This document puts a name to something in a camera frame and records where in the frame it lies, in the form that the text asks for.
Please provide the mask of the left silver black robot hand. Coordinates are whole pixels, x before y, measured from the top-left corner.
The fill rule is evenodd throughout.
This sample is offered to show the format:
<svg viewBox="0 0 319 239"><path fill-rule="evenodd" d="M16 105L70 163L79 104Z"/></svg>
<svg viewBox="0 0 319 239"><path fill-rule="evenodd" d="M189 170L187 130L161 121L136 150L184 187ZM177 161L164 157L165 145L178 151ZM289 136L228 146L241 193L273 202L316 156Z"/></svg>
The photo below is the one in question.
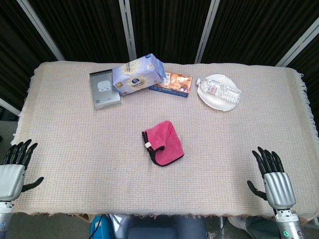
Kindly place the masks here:
<svg viewBox="0 0 319 239"><path fill-rule="evenodd" d="M24 179L33 151L37 143L31 139L12 145L6 152L3 163L0 164L0 200L2 202L15 201L21 193L39 186L44 177L35 182L24 184Z"/></svg>

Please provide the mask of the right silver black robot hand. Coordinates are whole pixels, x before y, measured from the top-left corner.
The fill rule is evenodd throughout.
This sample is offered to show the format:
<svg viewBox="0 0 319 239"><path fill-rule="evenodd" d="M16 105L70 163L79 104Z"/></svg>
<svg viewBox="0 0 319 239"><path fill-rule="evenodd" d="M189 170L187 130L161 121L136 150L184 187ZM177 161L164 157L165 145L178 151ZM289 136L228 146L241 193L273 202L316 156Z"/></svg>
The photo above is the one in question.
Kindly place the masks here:
<svg viewBox="0 0 319 239"><path fill-rule="evenodd" d="M288 174L285 172L282 161L274 151L270 152L261 147L252 151L261 173L265 191L258 190L248 180L250 191L267 201L274 210L288 210L296 204L295 194Z"/></svg>

